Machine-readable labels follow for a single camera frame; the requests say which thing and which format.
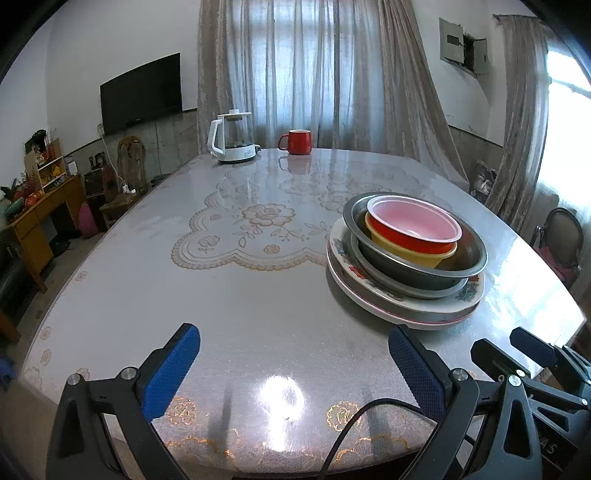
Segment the stainless steel bowl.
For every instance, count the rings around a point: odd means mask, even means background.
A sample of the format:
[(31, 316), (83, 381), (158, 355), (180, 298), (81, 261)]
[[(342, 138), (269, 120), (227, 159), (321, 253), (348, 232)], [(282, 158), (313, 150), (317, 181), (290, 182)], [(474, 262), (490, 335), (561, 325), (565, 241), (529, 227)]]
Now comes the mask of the stainless steel bowl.
[(368, 213), (367, 203), (379, 195), (379, 192), (356, 195), (346, 202), (342, 217), (346, 227), (360, 241), (363, 250), (378, 268), (384, 268), (393, 276), (399, 276), (423, 284), (425, 288), (448, 288), (455, 281), (480, 274), (486, 267), (488, 254), (483, 240), (465, 220), (450, 213), (463, 230), (456, 253), (443, 261), (442, 266), (428, 268), (419, 266), (397, 255), (388, 253), (386, 249), (370, 239), (370, 231), (363, 226), (363, 218)]

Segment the yellow plastic bowl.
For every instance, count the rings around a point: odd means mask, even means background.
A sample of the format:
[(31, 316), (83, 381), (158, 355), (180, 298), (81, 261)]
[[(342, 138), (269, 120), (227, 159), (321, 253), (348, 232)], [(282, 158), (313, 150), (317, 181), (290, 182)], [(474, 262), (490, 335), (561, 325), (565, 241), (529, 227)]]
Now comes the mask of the yellow plastic bowl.
[(365, 215), (365, 224), (370, 237), (377, 244), (412, 263), (435, 268), (441, 262), (452, 257), (457, 251), (457, 243), (429, 243), (405, 236), (377, 221), (370, 213)]

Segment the red plastic bowl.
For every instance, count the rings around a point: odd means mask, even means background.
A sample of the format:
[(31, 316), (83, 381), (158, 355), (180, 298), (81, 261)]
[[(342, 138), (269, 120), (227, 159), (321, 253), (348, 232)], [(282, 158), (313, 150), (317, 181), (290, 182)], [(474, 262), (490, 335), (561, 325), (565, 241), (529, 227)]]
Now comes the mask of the red plastic bowl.
[(443, 208), (403, 195), (378, 195), (367, 209), (377, 222), (398, 234), (434, 244), (449, 244), (462, 238), (459, 222)]

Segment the white plate pink roses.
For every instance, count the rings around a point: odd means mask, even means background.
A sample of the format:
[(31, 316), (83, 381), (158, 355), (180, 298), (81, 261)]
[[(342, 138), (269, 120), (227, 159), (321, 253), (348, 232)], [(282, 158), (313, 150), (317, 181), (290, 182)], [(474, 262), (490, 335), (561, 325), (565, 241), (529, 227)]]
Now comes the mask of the white plate pink roses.
[(455, 281), (451, 287), (448, 288), (425, 288), (423, 284), (419, 285), (408, 279), (401, 279), (399, 276), (393, 276), (384, 268), (378, 268), (374, 263), (370, 262), (370, 258), (363, 250), (360, 241), (353, 233), (349, 233), (349, 248), (352, 251), (353, 257), (362, 266), (370, 277), (384, 285), (390, 290), (396, 291), (407, 296), (420, 299), (435, 300), (446, 297), (451, 297), (459, 293), (467, 284), (468, 279)]

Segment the oval-back chair red cushion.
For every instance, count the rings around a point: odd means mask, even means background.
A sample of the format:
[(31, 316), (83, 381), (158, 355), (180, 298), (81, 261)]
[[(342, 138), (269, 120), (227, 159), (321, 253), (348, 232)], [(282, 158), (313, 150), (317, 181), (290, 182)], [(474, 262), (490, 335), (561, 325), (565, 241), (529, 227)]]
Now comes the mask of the oval-back chair red cushion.
[(583, 242), (583, 229), (575, 215), (557, 207), (549, 212), (543, 225), (536, 226), (530, 246), (570, 290), (581, 273)]

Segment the wooden sideboard cabinet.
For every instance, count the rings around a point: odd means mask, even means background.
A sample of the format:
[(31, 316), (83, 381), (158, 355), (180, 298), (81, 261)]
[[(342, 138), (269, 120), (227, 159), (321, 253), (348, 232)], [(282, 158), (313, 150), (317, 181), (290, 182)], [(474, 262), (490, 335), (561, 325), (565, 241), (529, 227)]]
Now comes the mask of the wooden sideboard cabinet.
[(54, 258), (43, 222), (55, 212), (67, 213), (63, 223), (71, 231), (78, 232), (79, 211), (85, 202), (82, 177), (76, 175), (44, 195), (16, 220), (7, 223), (1, 218), (1, 242), (6, 242), (15, 249), (16, 255), (42, 293), (47, 291), (47, 287), (41, 272)]

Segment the lace table doily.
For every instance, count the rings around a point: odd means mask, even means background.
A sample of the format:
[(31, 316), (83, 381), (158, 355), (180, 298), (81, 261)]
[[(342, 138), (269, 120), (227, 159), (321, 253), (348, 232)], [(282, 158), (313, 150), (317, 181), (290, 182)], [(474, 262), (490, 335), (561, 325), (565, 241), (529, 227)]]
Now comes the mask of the lace table doily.
[(267, 156), (230, 168), (189, 219), (171, 259), (190, 270), (322, 265), (332, 225), (349, 199), (367, 192), (420, 190), (414, 176), (390, 162), (349, 160), (325, 151), (297, 166), (293, 157)]

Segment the wooden carved chair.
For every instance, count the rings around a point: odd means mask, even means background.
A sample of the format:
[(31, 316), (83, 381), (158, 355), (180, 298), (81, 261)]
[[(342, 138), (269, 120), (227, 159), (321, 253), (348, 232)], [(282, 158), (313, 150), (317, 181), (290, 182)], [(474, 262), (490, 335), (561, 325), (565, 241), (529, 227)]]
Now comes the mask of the wooden carved chair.
[(145, 170), (145, 156), (146, 150), (139, 136), (126, 136), (118, 142), (116, 173), (120, 189), (113, 200), (100, 207), (107, 228), (151, 189)]

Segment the grey side curtain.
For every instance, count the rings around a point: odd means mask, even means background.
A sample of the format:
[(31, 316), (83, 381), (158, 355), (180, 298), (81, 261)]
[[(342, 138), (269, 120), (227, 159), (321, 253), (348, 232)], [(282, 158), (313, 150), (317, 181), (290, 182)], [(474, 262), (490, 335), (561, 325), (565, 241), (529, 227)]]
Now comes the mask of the grey side curtain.
[(543, 22), (523, 15), (498, 15), (506, 61), (506, 120), (503, 155), (486, 207), (521, 234), (534, 199), (548, 117), (548, 35)]

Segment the wooden shelf with items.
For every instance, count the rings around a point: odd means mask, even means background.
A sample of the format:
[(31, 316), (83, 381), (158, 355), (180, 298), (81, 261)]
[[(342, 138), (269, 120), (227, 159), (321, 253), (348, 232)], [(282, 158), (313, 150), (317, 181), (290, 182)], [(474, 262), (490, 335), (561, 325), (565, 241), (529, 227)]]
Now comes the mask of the wooden shelf with items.
[(50, 139), (44, 129), (37, 130), (25, 143), (24, 165), (27, 178), (43, 193), (67, 177), (60, 140)]

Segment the red enamel mug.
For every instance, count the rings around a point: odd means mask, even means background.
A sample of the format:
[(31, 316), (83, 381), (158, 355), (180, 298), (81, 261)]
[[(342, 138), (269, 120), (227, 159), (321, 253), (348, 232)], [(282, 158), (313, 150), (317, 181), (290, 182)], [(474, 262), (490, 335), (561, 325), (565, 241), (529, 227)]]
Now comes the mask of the red enamel mug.
[(291, 155), (310, 155), (312, 149), (310, 130), (290, 130), (280, 136), (277, 148)]

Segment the grey lace window curtain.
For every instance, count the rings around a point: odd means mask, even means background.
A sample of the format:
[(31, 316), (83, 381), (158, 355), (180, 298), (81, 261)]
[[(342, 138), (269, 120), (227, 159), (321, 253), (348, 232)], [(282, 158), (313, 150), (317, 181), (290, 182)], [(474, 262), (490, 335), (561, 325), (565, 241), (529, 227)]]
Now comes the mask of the grey lace window curtain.
[(409, 1), (202, 2), (200, 137), (232, 108), (264, 148), (304, 129), (317, 148), (408, 157), (468, 185)]

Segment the white glass electric kettle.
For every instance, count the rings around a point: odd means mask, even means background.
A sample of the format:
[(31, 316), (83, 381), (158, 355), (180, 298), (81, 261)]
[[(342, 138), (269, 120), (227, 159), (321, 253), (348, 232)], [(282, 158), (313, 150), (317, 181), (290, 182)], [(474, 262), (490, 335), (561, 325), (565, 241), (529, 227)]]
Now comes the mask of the white glass electric kettle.
[(260, 146), (254, 142), (252, 113), (230, 109), (211, 121), (207, 149), (219, 163), (249, 161)]

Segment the wall electrical box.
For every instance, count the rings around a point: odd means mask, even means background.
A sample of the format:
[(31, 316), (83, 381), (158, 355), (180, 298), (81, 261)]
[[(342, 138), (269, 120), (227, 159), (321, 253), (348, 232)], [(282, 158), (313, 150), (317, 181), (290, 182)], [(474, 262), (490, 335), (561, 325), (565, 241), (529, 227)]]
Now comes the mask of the wall electrical box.
[(439, 19), (440, 58), (470, 73), (483, 76), (488, 73), (489, 54), (486, 38), (475, 38), (460, 24)]

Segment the black wall television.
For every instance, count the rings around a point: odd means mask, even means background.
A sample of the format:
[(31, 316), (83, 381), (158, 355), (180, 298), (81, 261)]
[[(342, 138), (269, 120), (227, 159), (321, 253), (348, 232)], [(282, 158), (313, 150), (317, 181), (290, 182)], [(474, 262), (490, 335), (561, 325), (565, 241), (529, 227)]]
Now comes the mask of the black wall television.
[(180, 113), (180, 54), (151, 61), (103, 83), (100, 108), (105, 135)]

